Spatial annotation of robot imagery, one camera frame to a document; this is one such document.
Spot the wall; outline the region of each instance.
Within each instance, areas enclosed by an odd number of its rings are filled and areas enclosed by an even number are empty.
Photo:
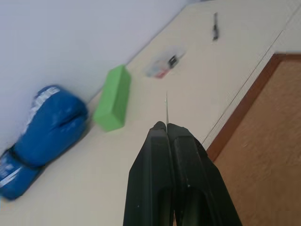
[[[34,94],[57,83],[89,101],[189,0],[4,0],[0,3],[0,152]]]

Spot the green foam block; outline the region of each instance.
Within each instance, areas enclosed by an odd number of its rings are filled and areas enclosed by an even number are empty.
[[[131,75],[125,65],[109,71],[93,120],[105,131],[124,126]]]

